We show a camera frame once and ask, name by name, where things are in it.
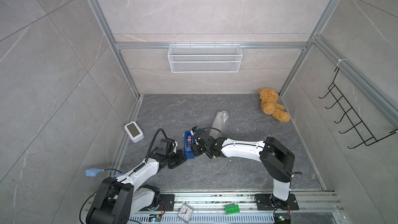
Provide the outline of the blue tape dispenser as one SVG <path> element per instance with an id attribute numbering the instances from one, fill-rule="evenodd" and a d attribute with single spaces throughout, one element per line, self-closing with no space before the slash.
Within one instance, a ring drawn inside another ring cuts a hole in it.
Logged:
<path id="1" fill-rule="evenodd" d="M 187 159 L 194 159 L 194 153 L 192 151 L 192 134 L 190 131 L 184 133 L 184 155 Z"/>

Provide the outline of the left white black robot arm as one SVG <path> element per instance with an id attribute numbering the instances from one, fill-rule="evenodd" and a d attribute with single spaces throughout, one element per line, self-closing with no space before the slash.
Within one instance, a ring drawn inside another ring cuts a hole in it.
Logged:
<path id="1" fill-rule="evenodd" d="M 170 170 L 186 162 L 182 149 L 176 149 L 177 142 L 167 137 L 165 131 L 159 128 L 146 153 L 145 159 L 129 172 L 116 178 L 104 179 L 99 189 L 91 196 L 92 205 L 82 220 L 82 224 L 126 224 L 129 221 L 133 197 L 141 186 L 163 168 Z"/>

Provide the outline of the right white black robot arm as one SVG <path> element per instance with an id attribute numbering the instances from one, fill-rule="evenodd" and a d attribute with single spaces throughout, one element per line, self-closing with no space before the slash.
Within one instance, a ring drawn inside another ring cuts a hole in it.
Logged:
<path id="1" fill-rule="evenodd" d="M 269 197 L 269 204 L 282 210 L 297 209 L 289 203 L 292 199 L 290 191 L 295 155 L 281 142 L 273 137 L 257 142 L 223 137 L 215 139 L 204 128 L 198 127 L 192 128 L 191 135 L 191 150 L 196 157 L 205 154 L 210 159 L 238 157 L 261 162 L 273 178 L 273 193 Z"/>

